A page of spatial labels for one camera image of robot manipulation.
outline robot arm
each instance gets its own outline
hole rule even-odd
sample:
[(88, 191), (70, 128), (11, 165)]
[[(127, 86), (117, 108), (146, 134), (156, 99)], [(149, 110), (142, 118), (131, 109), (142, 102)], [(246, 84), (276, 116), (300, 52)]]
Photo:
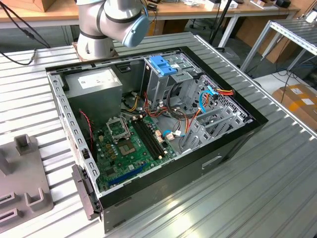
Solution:
[(77, 0), (80, 35), (78, 54), (88, 60), (111, 56), (112, 40), (128, 47), (144, 38), (149, 20), (139, 0)]

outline aluminum extrusion table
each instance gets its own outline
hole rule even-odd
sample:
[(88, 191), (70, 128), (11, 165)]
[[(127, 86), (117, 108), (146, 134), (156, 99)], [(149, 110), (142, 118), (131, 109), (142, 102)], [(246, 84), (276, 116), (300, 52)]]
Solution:
[(294, 59), (294, 61), (287, 68), (291, 70), (297, 61), (303, 56), (303, 54), (308, 51), (312, 53), (314, 56), (317, 56), (317, 27), (309, 24), (304, 19), (285, 19), (285, 20), (274, 20), (268, 21), (264, 30), (261, 32), (259, 38), (255, 42), (252, 47), (250, 53), (247, 58), (243, 62), (241, 66), (241, 71), (245, 71), (254, 55), (258, 51), (258, 48), (261, 46), (262, 42), (265, 40), (266, 35), (270, 31), (270, 29), (274, 29), (277, 31), (274, 38), (263, 52), (262, 56), (266, 57), (266, 55), (271, 51), (271, 49), (276, 45), (278, 39), (280, 39), (281, 35), (287, 37), (297, 45), (303, 48), (303, 50), (299, 53), (299, 55)]
[[(269, 122), (238, 154), (209, 174), (114, 229), (107, 237), (305, 237), (317, 232), (316, 134), (199, 36), (147, 37), (136, 48), (115, 43), (120, 55), (188, 46)], [(31, 51), (10, 53), (28, 61)], [(30, 66), (0, 57), (0, 143), (36, 136), (54, 208), (0, 235), (103, 237), (88, 221), (71, 177), (74, 164), (45, 67), (78, 62), (72, 47), (38, 51)]]

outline ram slot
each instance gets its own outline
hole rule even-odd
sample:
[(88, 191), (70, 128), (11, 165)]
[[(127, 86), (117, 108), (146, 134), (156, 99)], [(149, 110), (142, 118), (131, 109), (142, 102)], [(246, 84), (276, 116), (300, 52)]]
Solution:
[(154, 160), (157, 160), (160, 156), (163, 157), (165, 155), (159, 143), (152, 136), (150, 130), (143, 121), (133, 121), (132, 125)]

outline motherboard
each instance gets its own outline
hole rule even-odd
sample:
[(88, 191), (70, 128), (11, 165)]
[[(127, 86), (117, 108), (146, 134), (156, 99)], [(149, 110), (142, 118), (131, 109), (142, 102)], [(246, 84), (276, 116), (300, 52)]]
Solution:
[(149, 116), (127, 122), (115, 119), (95, 130), (100, 191), (176, 157), (169, 142), (160, 140), (160, 134), (160, 129)]

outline red cable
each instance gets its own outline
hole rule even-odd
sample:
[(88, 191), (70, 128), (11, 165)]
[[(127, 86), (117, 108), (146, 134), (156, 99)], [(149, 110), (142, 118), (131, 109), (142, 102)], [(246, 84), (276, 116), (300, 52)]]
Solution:
[(84, 117), (86, 118), (87, 120), (87, 123), (88, 123), (88, 126), (89, 126), (89, 132), (90, 132), (90, 151), (92, 152), (93, 151), (93, 131), (91, 130), (91, 126), (90, 126), (90, 120), (89, 118), (87, 117), (87, 115), (82, 112), (82, 111), (79, 111), (82, 115), (84, 115)]

